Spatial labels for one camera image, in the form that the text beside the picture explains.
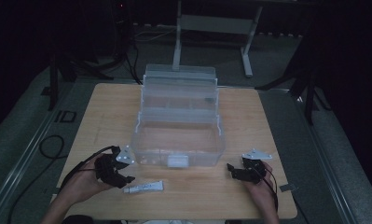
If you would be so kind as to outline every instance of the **dark background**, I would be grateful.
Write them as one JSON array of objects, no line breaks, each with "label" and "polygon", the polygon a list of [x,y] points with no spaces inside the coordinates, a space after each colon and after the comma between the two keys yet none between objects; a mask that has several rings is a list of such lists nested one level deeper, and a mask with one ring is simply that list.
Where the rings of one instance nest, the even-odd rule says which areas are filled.
[{"label": "dark background", "polygon": [[[252,18],[255,4],[250,2],[229,6],[224,1],[185,0],[183,6],[184,12],[194,14]],[[319,66],[318,86],[372,184],[372,0],[324,1],[319,10],[318,1],[261,2],[265,6],[257,28],[261,35],[304,36],[289,71]],[[113,10],[111,4],[119,10],[121,3],[126,2],[0,1],[0,123],[47,68],[53,51],[71,51],[92,62],[97,54],[108,53],[107,45],[112,46],[116,34],[106,12]],[[175,25],[176,1],[136,0],[131,5],[131,18],[139,25]],[[110,40],[97,40],[94,34],[99,32]]]}]

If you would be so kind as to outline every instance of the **cable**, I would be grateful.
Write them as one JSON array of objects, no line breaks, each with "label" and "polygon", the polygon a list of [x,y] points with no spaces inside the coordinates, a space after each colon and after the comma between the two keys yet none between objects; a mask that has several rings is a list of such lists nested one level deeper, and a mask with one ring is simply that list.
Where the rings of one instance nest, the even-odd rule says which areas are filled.
[{"label": "cable", "polygon": [[[278,185],[276,184],[276,178],[271,171],[269,171],[267,169],[266,169],[266,171],[268,171],[272,175],[273,180],[275,181],[276,193],[277,193],[278,192]],[[305,213],[302,211],[301,206],[299,206],[299,203],[296,201],[296,198],[294,196],[293,196],[293,199],[294,199],[294,202],[296,203],[296,207],[299,209],[299,212],[301,212],[302,216],[305,218],[305,221],[307,222],[307,224],[309,224],[309,221],[308,221],[307,217],[305,216]]]},{"label": "cable", "polygon": [[170,32],[173,32],[175,31],[175,29],[172,29],[170,31],[142,31],[142,32],[139,32],[135,35],[136,36],[139,36],[139,35],[142,35],[142,34],[166,34],[166,33],[170,33]]},{"label": "cable", "polygon": [[147,33],[151,33],[151,34],[154,34],[154,33],[161,33],[161,35],[156,35],[156,36],[151,37],[151,38],[146,39],[146,40],[135,39],[135,41],[138,41],[138,42],[148,42],[148,41],[151,41],[151,40],[158,39],[158,38],[160,38],[160,37],[162,37],[162,36],[168,35],[168,34],[170,34],[170,33],[173,33],[174,31],[176,31],[176,30],[173,29],[173,30],[170,30],[170,31],[168,31],[168,32],[141,32],[141,33],[139,33],[139,34],[137,34],[137,35],[140,35],[140,34],[147,34]]},{"label": "cable", "polygon": [[133,44],[133,48],[136,50],[136,57],[135,57],[135,61],[133,62],[133,70],[132,70],[133,75],[136,77],[138,84],[143,85],[143,82],[138,78],[137,73],[136,73],[136,64],[137,64],[137,60],[139,58],[139,50],[137,49],[135,44]]},{"label": "cable", "polygon": [[128,57],[128,54],[125,55],[125,58],[127,60],[128,66],[130,67],[129,72],[131,73],[133,79],[136,81],[137,84],[143,85],[143,82],[137,77],[135,67],[131,65],[130,58]]},{"label": "cable", "polygon": [[273,187],[268,183],[268,181],[264,178],[264,176],[262,176],[254,167],[252,167],[252,169],[267,184],[267,186],[269,187],[270,191],[272,191],[272,197],[273,197],[273,201],[275,202],[275,208],[276,208],[276,212],[277,212],[278,209],[279,209],[279,202],[278,202],[278,194],[277,194],[277,192],[278,192],[278,185],[276,183],[275,176],[273,175],[273,173],[271,171],[269,171],[268,169],[265,169],[266,171],[268,171],[273,176],[273,180],[275,182],[275,189],[276,189],[276,190],[273,190]]},{"label": "cable", "polygon": [[[83,4],[81,4],[81,2],[78,2],[80,8],[82,9],[82,14],[83,14],[83,20],[85,22],[85,24],[89,24],[90,22],[87,20],[87,16],[86,16],[86,9],[84,8]],[[114,46],[113,46],[113,50],[112,50],[112,55],[111,57],[114,59],[112,62],[109,62],[109,63],[104,63],[104,64],[99,64],[99,65],[90,65],[91,67],[93,68],[96,68],[100,71],[104,70],[104,69],[108,69],[108,68],[111,68],[111,67],[114,67],[116,66],[117,64],[121,63],[123,61],[123,59],[121,59],[120,57],[117,57],[116,53],[117,53],[117,49],[118,49],[118,33],[117,33],[117,29],[116,29],[116,20],[115,20],[115,15],[114,15],[114,9],[113,9],[113,5],[110,3],[110,16],[111,16],[111,21],[113,23],[113,29],[114,29]]]},{"label": "cable", "polygon": [[100,169],[80,169],[80,170],[77,170],[78,172],[80,171],[100,171]]},{"label": "cable", "polygon": [[63,179],[63,182],[61,184],[61,187],[58,191],[58,193],[61,192],[61,190],[64,188],[64,186],[67,184],[67,182],[72,178],[72,176],[77,173],[78,171],[80,171],[80,168],[85,165],[88,161],[90,161],[92,158],[96,157],[97,155],[103,153],[104,151],[108,150],[108,149],[112,149],[115,150],[116,147],[114,146],[111,146],[111,147],[104,147],[102,148],[101,150],[93,153],[90,157],[88,157],[86,160],[84,161],[81,161],[77,166],[75,166],[67,175],[66,177]]},{"label": "cable", "polygon": [[[54,157],[51,157],[49,155],[47,155],[44,151],[43,151],[43,144],[49,139],[49,138],[53,138],[53,137],[56,137],[56,138],[59,138],[61,140],[61,147],[60,149],[58,150],[58,153],[54,156]],[[14,212],[14,209],[15,209],[15,206],[17,205],[17,203],[20,201],[21,197],[25,194],[25,192],[33,185],[33,183],[38,179],[40,178],[40,176],[46,172],[46,170],[57,160],[57,159],[62,159],[62,158],[66,158],[66,156],[60,156],[62,151],[63,151],[63,148],[64,148],[64,140],[61,136],[57,135],[57,134],[54,134],[54,135],[51,135],[51,136],[48,136],[46,138],[44,138],[40,144],[39,144],[39,151],[40,153],[42,153],[42,155],[48,159],[51,159],[51,162],[43,169],[43,171],[37,175],[37,177],[34,178],[34,180],[32,180],[29,185],[21,192],[21,194],[18,196],[18,198],[15,200],[15,202],[12,204],[11,208],[10,208],[10,211],[9,211],[9,214],[8,214],[8,218],[7,218],[7,224],[10,224],[11,223],[11,219],[12,219],[12,214]]]}]

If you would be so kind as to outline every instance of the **gray carpet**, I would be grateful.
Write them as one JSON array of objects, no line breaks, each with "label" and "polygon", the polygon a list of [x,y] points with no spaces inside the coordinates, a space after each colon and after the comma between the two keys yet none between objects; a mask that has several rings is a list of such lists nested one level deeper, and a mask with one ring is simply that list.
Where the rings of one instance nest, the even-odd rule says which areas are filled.
[{"label": "gray carpet", "polygon": [[[298,43],[299,39],[292,37],[275,39],[271,36],[257,36],[251,49],[251,63],[255,73],[252,78],[244,76],[240,51],[234,43],[223,45],[185,40],[181,64],[213,66],[219,85],[252,88],[280,77]],[[170,36],[138,42],[137,47],[139,54],[136,69],[139,77],[148,63],[172,63],[174,42]],[[131,61],[135,58],[136,51],[130,49]],[[64,139],[62,154],[69,151],[92,90],[96,83],[102,82],[96,77],[82,75],[81,71],[79,73],[76,83],[61,82],[61,101],[52,112],[47,111],[49,98],[40,95],[48,85],[48,71],[40,74],[0,126],[0,189],[22,153],[28,148],[35,152],[31,155],[32,161],[25,173],[19,174],[22,179],[18,187],[9,193],[11,197],[8,197],[8,201],[3,201],[0,223],[7,223],[11,205],[50,163],[38,151],[41,140],[58,134]],[[126,64],[105,73],[115,78],[113,82],[131,82]],[[278,88],[288,89],[291,83],[283,83]],[[309,223],[372,223],[371,188],[365,182],[364,173],[332,112],[322,109],[314,111],[315,125],[311,128],[302,116],[302,104],[298,104],[287,93],[266,91],[260,95],[288,181],[297,187],[293,194],[301,208],[296,218],[283,220],[282,223],[307,223],[306,219]],[[76,112],[75,122],[55,122],[60,110]],[[54,155],[60,146],[57,138],[51,138],[45,142],[43,149],[49,155]],[[65,159],[55,161],[24,193],[12,213],[12,223],[38,223],[48,207],[52,193],[56,192],[55,186],[64,163]],[[339,182],[354,220],[344,218],[341,204],[338,205],[336,199],[338,191],[331,185],[331,175]],[[261,220],[244,222],[262,223]]]}]

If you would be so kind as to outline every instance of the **white tube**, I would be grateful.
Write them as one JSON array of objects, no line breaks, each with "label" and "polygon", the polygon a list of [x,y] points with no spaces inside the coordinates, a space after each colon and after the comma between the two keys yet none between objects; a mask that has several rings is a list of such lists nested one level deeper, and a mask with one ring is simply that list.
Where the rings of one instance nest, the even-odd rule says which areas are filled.
[{"label": "white tube", "polygon": [[138,193],[138,192],[147,192],[147,191],[162,191],[163,190],[163,181],[157,181],[152,183],[147,183],[143,185],[136,185],[132,187],[124,188],[124,193]]}]

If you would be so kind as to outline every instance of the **wooden table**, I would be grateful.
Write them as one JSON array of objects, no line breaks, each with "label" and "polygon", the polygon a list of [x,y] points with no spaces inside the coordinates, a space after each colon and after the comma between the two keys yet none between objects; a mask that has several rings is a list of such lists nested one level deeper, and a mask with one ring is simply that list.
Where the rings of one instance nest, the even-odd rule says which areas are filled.
[{"label": "wooden table", "polygon": [[[131,142],[140,107],[140,86],[98,84],[80,124],[58,186],[69,171],[103,147],[124,147]],[[131,185],[163,180],[164,190],[124,194],[114,188],[76,204],[68,215],[97,219],[251,219],[260,214],[242,183],[232,179],[227,163],[241,166],[241,154],[253,147],[271,154],[278,186],[287,184],[269,124],[257,91],[221,88],[219,112],[223,119],[226,151],[215,167],[171,169],[134,164],[123,175],[136,177]],[[278,192],[279,217],[293,218],[291,192]]]}]

